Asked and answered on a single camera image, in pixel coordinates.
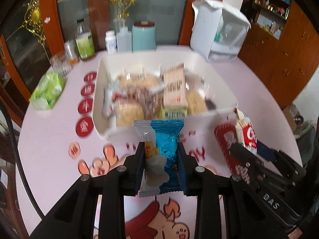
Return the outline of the white toothbrush sterilizer box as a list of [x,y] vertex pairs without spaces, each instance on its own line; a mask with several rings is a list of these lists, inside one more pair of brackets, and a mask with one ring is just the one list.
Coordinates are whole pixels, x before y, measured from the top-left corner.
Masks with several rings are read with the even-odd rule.
[[251,29],[251,23],[239,9],[218,0],[192,3],[194,25],[190,47],[207,61],[234,60]]

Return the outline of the red silver snack packet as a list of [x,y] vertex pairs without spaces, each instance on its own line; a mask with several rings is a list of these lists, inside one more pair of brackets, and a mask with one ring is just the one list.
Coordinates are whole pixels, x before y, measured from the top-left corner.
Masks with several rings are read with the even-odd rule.
[[114,80],[108,83],[103,89],[103,109],[105,117],[109,118],[115,110],[115,102],[123,97],[123,89],[120,86],[119,80]]

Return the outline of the teal ceramic canister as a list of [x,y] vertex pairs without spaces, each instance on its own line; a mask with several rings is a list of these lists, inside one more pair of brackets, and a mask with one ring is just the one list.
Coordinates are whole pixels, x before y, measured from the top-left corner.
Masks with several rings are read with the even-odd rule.
[[136,21],[131,32],[133,51],[156,49],[156,26],[154,22]]

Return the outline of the clear drinking glass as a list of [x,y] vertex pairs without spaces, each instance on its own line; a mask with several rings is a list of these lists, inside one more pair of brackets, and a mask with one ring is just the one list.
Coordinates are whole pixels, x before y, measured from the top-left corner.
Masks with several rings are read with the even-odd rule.
[[62,77],[66,77],[72,70],[65,53],[60,52],[50,58],[50,64],[54,71],[58,72]]

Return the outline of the red cookie snack packet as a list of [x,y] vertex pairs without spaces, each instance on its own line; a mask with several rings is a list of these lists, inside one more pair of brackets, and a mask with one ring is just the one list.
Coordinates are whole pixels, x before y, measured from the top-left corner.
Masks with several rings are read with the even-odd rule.
[[236,135],[238,142],[252,154],[257,154],[257,138],[252,126],[251,119],[242,111],[235,108],[236,114]]

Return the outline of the beige snack packet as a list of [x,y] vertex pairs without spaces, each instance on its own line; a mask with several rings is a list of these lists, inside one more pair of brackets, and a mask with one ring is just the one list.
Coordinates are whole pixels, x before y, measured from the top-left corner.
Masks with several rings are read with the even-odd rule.
[[184,64],[182,63],[164,70],[162,76],[165,84],[163,106],[169,108],[188,108]]

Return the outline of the clear puffed rice snack pack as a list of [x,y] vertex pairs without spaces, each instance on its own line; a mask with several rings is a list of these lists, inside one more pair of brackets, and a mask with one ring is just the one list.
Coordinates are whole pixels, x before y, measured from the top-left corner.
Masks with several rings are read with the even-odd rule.
[[144,111],[138,103],[121,103],[115,106],[117,127],[130,127],[135,120],[144,120]]

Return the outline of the green label glass bottle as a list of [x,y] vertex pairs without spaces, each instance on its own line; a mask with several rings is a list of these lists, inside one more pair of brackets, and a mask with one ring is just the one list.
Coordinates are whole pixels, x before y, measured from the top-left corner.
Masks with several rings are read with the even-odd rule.
[[81,60],[87,60],[95,54],[91,29],[87,27],[84,18],[78,19],[75,41]]

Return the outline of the white squeeze bottle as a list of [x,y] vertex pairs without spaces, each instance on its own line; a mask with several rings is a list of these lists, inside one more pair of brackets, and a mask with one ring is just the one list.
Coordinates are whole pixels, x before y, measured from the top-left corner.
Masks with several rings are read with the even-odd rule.
[[119,27],[119,32],[116,35],[117,39],[117,51],[122,52],[132,52],[132,34],[128,27],[125,25],[125,20],[122,18],[118,19],[121,22]]

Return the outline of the red nut snack packet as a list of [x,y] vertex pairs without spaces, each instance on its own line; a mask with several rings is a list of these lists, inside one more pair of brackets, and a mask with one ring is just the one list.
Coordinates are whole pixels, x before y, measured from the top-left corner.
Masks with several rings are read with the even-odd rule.
[[136,100],[142,106],[145,120],[159,118],[159,112],[163,105],[163,92],[163,85],[151,87],[129,86],[126,89],[127,96]]

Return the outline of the green tissue pack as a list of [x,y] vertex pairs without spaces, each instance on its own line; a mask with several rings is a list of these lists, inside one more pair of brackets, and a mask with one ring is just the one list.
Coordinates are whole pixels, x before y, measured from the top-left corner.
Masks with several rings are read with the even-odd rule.
[[45,73],[34,89],[29,102],[35,110],[51,110],[65,88],[65,80],[56,71]]

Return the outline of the wooden shelf cabinet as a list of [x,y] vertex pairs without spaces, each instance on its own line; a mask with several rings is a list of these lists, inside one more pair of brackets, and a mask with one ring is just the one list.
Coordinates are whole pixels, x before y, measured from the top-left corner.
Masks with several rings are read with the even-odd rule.
[[283,109],[318,68],[318,33],[294,0],[244,1],[242,11],[252,23],[238,56]]

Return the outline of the blue foil snack packet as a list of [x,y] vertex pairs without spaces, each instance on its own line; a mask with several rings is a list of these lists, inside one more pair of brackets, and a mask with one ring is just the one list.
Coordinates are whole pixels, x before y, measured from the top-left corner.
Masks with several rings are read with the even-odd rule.
[[139,197],[152,197],[180,190],[177,149],[184,120],[136,120],[134,129],[144,142],[146,163]]

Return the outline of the small white pill bottle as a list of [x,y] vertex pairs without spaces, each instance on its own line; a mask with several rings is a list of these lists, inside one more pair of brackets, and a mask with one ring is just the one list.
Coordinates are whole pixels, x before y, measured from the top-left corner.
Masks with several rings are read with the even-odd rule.
[[110,54],[117,52],[117,40],[114,30],[107,31],[105,33],[105,47],[106,51]]

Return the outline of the orange white snack bar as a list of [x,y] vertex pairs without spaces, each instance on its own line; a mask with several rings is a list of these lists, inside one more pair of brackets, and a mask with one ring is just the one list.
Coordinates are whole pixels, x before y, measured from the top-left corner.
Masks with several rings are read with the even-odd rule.
[[183,119],[188,115],[187,108],[169,108],[162,106],[160,109],[160,119]]

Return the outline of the white plastic storage bin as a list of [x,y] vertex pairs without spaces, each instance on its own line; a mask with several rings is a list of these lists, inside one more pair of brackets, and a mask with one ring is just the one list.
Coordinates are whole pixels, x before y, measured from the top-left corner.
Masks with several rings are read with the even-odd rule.
[[93,123],[100,138],[131,134],[135,120],[179,118],[184,130],[226,121],[238,101],[201,55],[190,50],[103,54]]

